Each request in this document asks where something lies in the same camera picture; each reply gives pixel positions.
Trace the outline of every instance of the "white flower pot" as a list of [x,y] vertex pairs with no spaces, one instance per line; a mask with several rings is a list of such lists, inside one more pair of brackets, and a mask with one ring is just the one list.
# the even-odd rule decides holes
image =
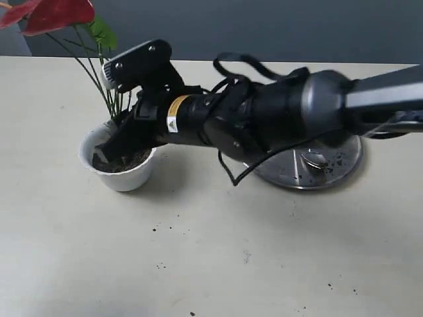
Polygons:
[[156,149],[152,149],[147,160],[139,166],[120,173],[106,173],[93,167],[94,148],[106,142],[116,126],[112,122],[106,122],[88,133],[79,147],[79,159],[83,166],[94,172],[111,189],[118,192],[128,192],[140,187],[150,177],[153,169],[153,156]]

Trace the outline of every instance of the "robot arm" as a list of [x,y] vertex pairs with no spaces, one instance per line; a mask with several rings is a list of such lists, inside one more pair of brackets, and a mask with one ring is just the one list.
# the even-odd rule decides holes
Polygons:
[[[225,79],[212,91],[187,86],[162,40],[141,44],[104,64],[107,88],[142,87],[112,138],[98,146],[102,160],[167,143],[215,147],[234,185],[270,157],[320,140],[336,146],[351,134],[378,139],[423,131],[423,67],[351,81],[336,71],[296,69],[283,76],[249,55],[223,53],[213,65]],[[220,61],[248,63],[269,85],[231,73]],[[234,178],[221,154],[247,162]]]

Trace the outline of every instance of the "circular metal base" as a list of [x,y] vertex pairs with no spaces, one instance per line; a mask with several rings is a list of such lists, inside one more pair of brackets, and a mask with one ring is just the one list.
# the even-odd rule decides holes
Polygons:
[[362,157],[363,146],[357,136],[337,148],[315,140],[268,159],[254,171],[277,186],[317,190],[345,180],[360,165]]

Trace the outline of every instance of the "yellow warning label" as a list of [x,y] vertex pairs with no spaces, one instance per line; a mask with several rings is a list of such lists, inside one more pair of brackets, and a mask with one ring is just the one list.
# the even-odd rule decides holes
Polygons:
[[182,104],[182,101],[187,99],[190,95],[186,94],[184,96],[179,96],[175,100],[173,100],[171,106],[169,107],[169,111],[167,112],[168,117],[176,117],[176,114],[178,113],[178,109],[180,105]]

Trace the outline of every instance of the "table surface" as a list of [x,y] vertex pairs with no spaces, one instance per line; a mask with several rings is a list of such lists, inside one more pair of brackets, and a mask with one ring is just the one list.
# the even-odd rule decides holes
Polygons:
[[[174,64],[188,84],[219,80],[210,62]],[[0,316],[421,315],[421,136],[366,141],[363,168],[323,192],[234,188],[216,150],[167,145],[120,194],[78,161],[107,113],[73,60],[0,57],[0,97]]]

